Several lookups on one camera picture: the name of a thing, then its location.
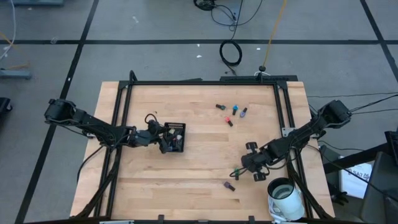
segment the wire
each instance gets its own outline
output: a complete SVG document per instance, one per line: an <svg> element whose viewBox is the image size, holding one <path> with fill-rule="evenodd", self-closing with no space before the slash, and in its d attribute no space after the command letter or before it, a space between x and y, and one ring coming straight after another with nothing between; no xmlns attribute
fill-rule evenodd
<svg viewBox="0 0 398 224"><path fill-rule="evenodd" d="M236 24L234 25L234 26L235 26L235 29L234 29L234 34L233 34L232 37L231 37L231 40L234 39L234 36L235 36L235 33L236 33L236 28L238 28L239 18L241 17L242 5L243 5L243 0L241 0L241 5L240 5L240 7L239 7L238 19L236 20Z"/></svg>
<svg viewBox="0 0 398 224"><path fill-rule="evenodd" d="M285 167L285 166L287 165L289 159L290 159L290 149L287 151L287 157L286 157L285 163L284 163L283 165L281 165L280 167L276 167L276 168L274 168L274 167L268 167L268 169L270 169L270 170L278 170L278 169L281 169L281 168L283 168L283 167Z"/></svg>
<svg viewBox="0 0 398 224"><path fill-rule="evenodd" d="M249 168L244 168L244 167L238 169L238 172L239 172L238 176L244 174L246 171L248 171L248 169L249 169ZM235 174L235 173L236 173L236 172L235 172L235 170L234 170L234 172L230 173L229 176L230 176L230 177L236 177L236 174Z"/></svg>
<svg viewBox="0 0 398 224"><path fill-rule="evenodd" d="M356 149L356 148L340 149L340 148L337 148L337 147L335 147L335 146L332 146L331 144L329 144L329 143L327 143L327 142L325 142L325 141L318 141L318 142L322 142L323 144L326 144L326 145L328 145L329 147L332 147L333 149L337 149L337 150L341 150L341 151L345 151L345 150L365 151L365 149Z"/></svg>
<svg viewBox="0 0 398 224"><path fill-rule="evenodd" d="M80 133L80 132L78 132L78 131L72 130L72 129L70 129L70 128L68 128L68 127L65 127L65 126L63 126L63 125L59 125L59 126L65 128L65 129L67 129L67 130L69 130L69 131L71 131L71 132L73 132L73 133L80 134L80 135L82 135L82 136L88 138L88 136L87 136L87 135L84 135L83 133Z"/></svg>
<svg viewBox="0 0 398 224"><path fill-rule="evenodd" d="M280 18L282 17L282 13L284 12L286 3L287 3L287 0L284 0L282 8L279 11L278 19L276 20L275 25L274 25L274 29L272 30L271 37L269 38L268 46L267 46L267 52L266 52L266 58L264 59L264 63L262 63L262 66L264 66L264 67L266 66L266 63L267 63L268 53L269 53L269 49L271 48L272 38L274 37L274 35L276 33L276 30L277 30Z"/></svg>
<svg viewBox="0 0 398 224"><path fill-rule="evenodd" d="M385 109L385 110L377 110L377 111L358 112L358 113L353 113L353 114L377 113L377 112L392 111L392 110L398 110L398 108L394 108L394 109Z"/></svg>
<svg viewBox="0 0 398 224"><path fill-rule="evenodd" d="M366 108L366 107L368 107L368 106L375 105L376 103L380 103L380 102L382 102L382 101L384 101L384 100L388 100L388 99L390 99L390 98L393 98L393 97L396 97L396 96L398 96L398 94L395 94L395 95L389 96L389 97L387 97L387 98L384 98L384 99L381 99L381 100L377 100L377 101L375 101L375 102L372 102L372 103L368 103L368 104L366 104L366 105L364 105L364 106L359 106L359 107L356 107L356 108L354 108L354 109L350 110L350 112L354 112L354 111L357 111L357 110L361 110L361 109L363 109L363 108Z"/></svg>
<svg viewBox="0 0 398 224"><path fill-rule="evenodd" d="M91 155L89 155L84 161L83 163L80 165L79 171L77 172L77 178L76 178L76 183L79 182L79 177L80 177L80 172L81 169L83 168L83 166L87 163L87 161L89 159L91 159L95 154L97 154L97 152L99 152L104 146L99 147L97 150L95 150L93 153L91 153Z"/></svg>
<svg viewBox="0 0 398 224"><path fill-rule="evenodd" d="M357 175L354 174L353 172L349 171L348 169L344 169L344 168L342 168L341 166L339 166L339 165L335 164L334 162L332 162L330 159L328 159L328 158L324 155L324 153L321 152L321 150L319 150L319 149L317 149L317 148L315 148L315 147L313 147L313 146L311 146L311 145L308 145L308 146L310 146L310 147L312 147L313 149L317 150L317 151L320 153L321 158L325 158L325 159L326 159L330 164L332 164L333 166L335 166L335 167L337 167L337 168L339 168L339 169L341 169L341 170L344 170L344 171L348 172L349 174L355 176L355 177L358 178L359 180L362 180L363 182L367 183L369 186L373 187L374 190L378 191L380 194L383 194L383 196L389 197L389 198L392 199L393 201L398 202L398 199L396 199L396 198L394 198L394 197L392 197L392 196L390 196L390 195L384 193L382 190L378 189L378 188L377 188L376 186L374 186L372 183L368 182L367 180L364 180L364 179L360 178L359 176L357 176Z"/></svg>
<svg viewBox="0 0 398 224"><path fill-rule="evenodd" d="M311 109L313 109L314 111L316 111L316 109L313 107L313 106L311 106L311 104L308 104L310 107L311 107Z"/></svg>
<svg viewBox="0 0 398 224"><path fill-rule="evenodd" d="M291 159L291 160L290 160L291 162L297 159L297 156L298 156L299 154L301 154L301 152L303 151L303 148L301 148L301 149L298 151L298 154L296 155L296 157L295 157L294 159Z"/></svg>
<svg viewBox="0 0 398 224"><path fill-rule="evenodd" d="M398 92L389 92L389 93L362 93L362 94L336 95L336 96L307 96L307 98L334 98L334 97L352 97L352 96L389 95L389 94L396 94L396 93L398 93Z"/></svg>
<svg viewBox="0 0 398 224"><path fill-rule="evenodd" d="M154 114L147 114L147 116L144 118L145 123L147 123L147 124L149 123L149 122L147 122L147 118L149 116L152 116L155 119L155 121L157 122L156 116Z"/></svg>
<svg viewBox="0 0 398 224"><path fill-rule="evenodd" d="M232 45L234 45L234 47L236 47L236 50L238 50L239 58L236 62L229 62L225 59L224 54L223 54L223 47L225 44L232 44ZM235 70L232 69L232 67L238 66L242 61L243 53L242 53L242 48L239 46L239 44L237 44L233 40L224 40L220 45L219 53L220 53L221 60L231 70L232 74L237 75Z"/></svg>
<svg viewBox="0 0 398 224"><path fill-rule="evenodd" d="M8 42L8 44L9 44L10 46L14 47L16 50L19 51L19 53L21 53L24 57L26 57L26 55L24 55L24 53L23 53L16 45L14 45L14 44L11 42L11 40L9 40L9 39L7 38L6 35L4 35L2 32L0 32L0 35L1 35L1 37L2 37L5 41ZM30 66L30 62L29 62L29 60L27 60L27 63L26 63L26 64L23 64L23 65L15 65L15 66L11 66L11 67L6 68L6 69L7 69L7 70L12 70L12 69L17 69L17 68L27 68L27 67L29 67L29 66Z"/></svg>
<svg viewBox="0 0 398 224"><path fill-rule="evenodd" d="M254 18L254 16L256 16L257 12L260 10L262 1L263 1L263 0L260 1L260 4L258 5L258 7L257 7L256 11L254 12L253 16L250 17L250 19L248 19L246 22L243 22L243 23L241 23L241 24L238 24L238 22L237 22L234 26L241 26L241 25L245 25L245 24L247 24L248 22L250 22L250 21ZM233 24L224 24L224 23L221 23L221 22L216 21L216 20L214 19L214 17L213 17L213 11L211 12L211 18L213 19L214 22L216 22L217 24L222 25L222 26L232 26L232 25L233 25Z"/></svg>
<svg viewBox="0 0 398 224"><path fill-rule="evenodd" d="M221 12L223 12L224 14L226 14L226 16L229 17L229 19L231 19L232 21L234 21L234 23L236 22L236 17L235 17L235 15L232 13L232 11L231 11L228 7L226 7L226 6L224 6L224 5L214 5L214 7L215 7L215 9L218 9L218 10L220 10ZM225 12L224 10L220 9L220 7L226 8L226 9L229 11L229 13L230 13L231 15L229 15L229 14L228 14L227 12ZM213 21L215 21L215 20L214 20L214 17L213 17L213 12L211 12L211 18L213 19Z"/></svg>
<svg viewBox="0 0 398 224"><path fill-rule="evenodd" d="M12 35L12 42L10 43L10 46L4 51L4 53L0 56L0 60L2 60L8 51L11 49L12 45L14 44L15 37L17 34L17 22L16 22L16 17L15 17L15 6L14 6L14 1L10 0L11 6L12 6L12 23L14 24L14 34Z"/></svg>
<svg viewBox="0 0 398 224"><path fill-rule="evenodd" d="M132 134L133 134L133 132L132 132L131 134L127 134L127 135L122 136L117 142L115 142L115 143L113 144L113 146L112 146L112 148L111 148L111 152L113 151L113 149L115 149L115 148L118 146L118 144L119 144L125 137L128 137L128 136L130 136L130 135L132 135ZM97 152L99 152L103 147L104 147L104 146L99 147L96 151L94 151L91 155L89 155L89 156L83 161L83 163L81 164L81 166L80 166L80 168L79 168L79 171L77 172L77 180L76 180L76 182L79 181L80 172L81 172L81 169L83 168L83 166L87 163L87 161L88 161L91 157L93 157L93 156L94 156Z"/></svg>

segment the black clamp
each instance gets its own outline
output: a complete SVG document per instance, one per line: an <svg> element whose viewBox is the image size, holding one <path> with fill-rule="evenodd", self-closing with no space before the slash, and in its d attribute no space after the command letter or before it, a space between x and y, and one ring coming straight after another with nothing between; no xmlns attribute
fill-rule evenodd
<svg viewBox="0 0 398 224"><path fill-rule="evenodd" d="M158 224L164 224L164 215L158 215L157 216L157 223Z"/></svg>
<svg viewBox="0 0 398 224"><path fill-rule="evenodd" d="M256 220L254 219L254 216L250 215L249 216L249 224L255 224Z"/></svg>

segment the metal bracket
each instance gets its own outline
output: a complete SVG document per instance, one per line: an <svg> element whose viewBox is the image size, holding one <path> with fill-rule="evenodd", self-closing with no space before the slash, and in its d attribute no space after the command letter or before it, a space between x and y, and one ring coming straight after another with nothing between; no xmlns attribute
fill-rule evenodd
<svg viewBox="0 0 398 224"><path fill-rule="evenodd" d="M297 128L282 128L282 137L287 137L292 131L296 130ZM311 135L311 138L319 138L319 134Z"/></svg>
<svg viewBox="0 0 398 224"><path fill-rule="evenodd" d="M282 136L287 137L289 133L296 130L297 128L282 128Z"/></svg>
<svg viewBox="0 0 398 224"><path fill-rule="evenodd" d="M276 81L276 84L283 90L287 90L287 82L286 81L282 81L282 80L278 80Z"/></svg>

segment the yellow cable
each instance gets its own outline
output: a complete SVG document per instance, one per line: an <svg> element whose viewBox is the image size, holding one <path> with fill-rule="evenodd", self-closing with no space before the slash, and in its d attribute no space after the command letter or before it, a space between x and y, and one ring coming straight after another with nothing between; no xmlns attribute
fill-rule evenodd
<svg viewBox="0 0 398 224"><path fill-rule="evenodd" d="M267 63L268 53L269 53L269 49L271 48L272 38L274 37L274 35L276 33L276 29L278 27L280 18L282 17L282 13L284 12L284 9L285 9L285 6L286 6L286 2L287 2L287 0L284 0L284 3L282 5L282 8L280 9L280 12L279 12L279 15L278 15L278 19L276 20L275 25L274 25L274 29L272 30L271 37L269 38L268 46L267 46L267 52L266 52L266 58L264 59L264 63L262 64L262 66L264 66L264 67L266 66L266 63Z"/></svg>
<svg viewBox="0 0 398 224"><path fill-rule="evenodd" d="M16 45L14 45L14 44L6 37L6 35L4 35L2 32L0 32L0 35L1 35L1 37L2 37L5 41L8 42L8 44L10 45L10 47L14 47L16 50L18 50L18 51L23 55L23 53L21 52L21 50L20 50ZM11 66L11 67L7 68L7 70L17 69L17 68L27 68L27 67L29 67L29 66L30 66L30 62L28 61L26 64L23 64L23 65Z"/></svg>

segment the small bottle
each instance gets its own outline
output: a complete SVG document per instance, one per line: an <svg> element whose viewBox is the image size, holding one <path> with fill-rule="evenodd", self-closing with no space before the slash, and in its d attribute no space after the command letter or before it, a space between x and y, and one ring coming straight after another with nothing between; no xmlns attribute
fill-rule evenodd
<svg viewBox="0 0 398 224"><path fill-rule="evenodd" d="M224 105L216 105L216 107L221 109L221 110L225 110L226 109L226 106L224 106Z"/></svg>
<svg viewBox="0 0 398 224"><path fill-rule="evenodd" d="M234 125L234 124L231 122L231 119L230 119L229 117L225 117L225 122L227 122L231 127Z"/></svg>
<svg viewBox="0 0 398 224"><path fill-rule="evenodd" d="M241 118L244 117L244 115L246 115L246 111L248 110L248 108L244 108L243 111L241 112Z"/></svg>
<svg viewBox="0 0 398 224"><path fill-rule="evenodd" d="M239 107L237 105L235 105L232 109L233 109L232 110L232 115L235 115L236 111L239 109Z"/></svg>

